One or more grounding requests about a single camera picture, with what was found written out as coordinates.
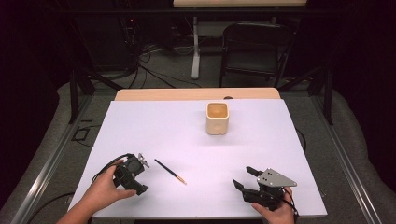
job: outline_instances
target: white table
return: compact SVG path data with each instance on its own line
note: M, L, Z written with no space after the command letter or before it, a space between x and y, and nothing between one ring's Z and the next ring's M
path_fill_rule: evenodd
M302 217L327 215L284 101L227 100L229 131L225 135L208 135L205 107L213 101L221 102L164 99L112 102L70 207L109 161L125 153L141 152L150 168L136 180L149 189L140 196L113 203L95 217L260 218L233 186L235 179L246 188L258 188L256 178L246 172L246 166L258 170L272 168L296 181L298 186L293 188L293 195ZM154 159L182 176L187 186Z
M303 7L306 0L174 0L174 7ZM200 52L199 35L221 36L222 31L232 22L204 22L198 26L193 18L194 55L191 78L199 78Z

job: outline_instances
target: white tabletop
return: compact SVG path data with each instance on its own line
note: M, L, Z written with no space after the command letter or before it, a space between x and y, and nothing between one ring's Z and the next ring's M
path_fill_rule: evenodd
M306 0L174 0L174 7L300 7Z
M95 217L259 218L233 186L235 179L246 188L258 188L247 166L272 168L297 182L292 189L301 216L327 215L283 100L225 101L230 109L225 135L205 132L208 102L213 101L112 102L70 207L108 162L125 153L142 153L150 168L136 180L149 189L113 203Z

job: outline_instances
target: chair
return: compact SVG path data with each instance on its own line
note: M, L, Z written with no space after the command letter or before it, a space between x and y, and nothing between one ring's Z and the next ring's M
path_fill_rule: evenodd
M294 39L293 31L279 24L238 22L223 32L219 86L227 73L282 77Z

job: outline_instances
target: gray floor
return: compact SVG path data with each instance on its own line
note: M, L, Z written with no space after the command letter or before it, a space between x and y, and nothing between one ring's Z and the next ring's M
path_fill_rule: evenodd
M190 78L191 54L181 55L159 50L152 52L150 58L142 57L143 61L149 59L148 63L142 62L142 64L153 71L194 82L202 87L217 87L219 48L202 48L201 53L201 76L196 81L192 81ZM147 74L146 79L146 73L143 70L139 71L132 88L169 88L150 74ZM163 77L177 88L196 88L186 82L162 75L159 77ZM115 82L120 83L123 87L128 87L131 80L132 76L117 79ZM271 85L271 82L265 83L262 79L251 81L251 79L232 76L225 79L227 87L262 86L262 84ZM115 92L102 83L95 82L95 87L97 92L94 96L80 96L79 100L84 109L75 126L67 124L70 118L68 86L65 85L58 90L61 101L54 119L20 184L2 208L0 223L24 222L41 204L76 190L91 148L71 141L71 134L78 127L100 125L110 101L115 96ZM303 84L296 90L303 90L304 87L306 86ZM321 115L320 97L309 97L304 91L282 93L281 97L287 103L295 127L304 134L306 139L305 155L318 187L324 194L323 201L329 213L326 217L301 218L299 223L394 223L396 221L396 211L393 208L396 202L395 193L380 181L374 167L368 161L361 129L343 97L334 93L333 126L327 125ZM100 127L91 127L87 139L81 143L91 146L99 130ZM48 167L52 168L52 172L44 172ZM48 180L48 183L35 185L38 188L33 188L34 183L38 183L35 182L37 179ZM68 204L64 202L65 199L62 198L46 206L35 216L32 223L54 223L67 210ZM210 221L210 223L212 222L262 223L261 220ZM132 220L94 219L92 223L133 222ZM150 223L150 221L137 220L136 223Z

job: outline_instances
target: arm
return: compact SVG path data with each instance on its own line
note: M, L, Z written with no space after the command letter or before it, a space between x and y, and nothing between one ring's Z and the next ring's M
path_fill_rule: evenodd
M285 190L292 195L292 191L289 187L285 187ZM285 192L284 199L291 203L290 195ZM281 205L274 211L270 211L267 208L259 205L258 203L253 203L251 205L257 212L259 212L265 219L268 220L270 224L294 224L294 213L293 209L286 203L281 203Z
M136 194L134 189L117 189L114 186L113 174L115 170L116 166L111 166L99 175L81 200L58 221L58 224L85 224L95 212L108 207L117 200L134 196Z

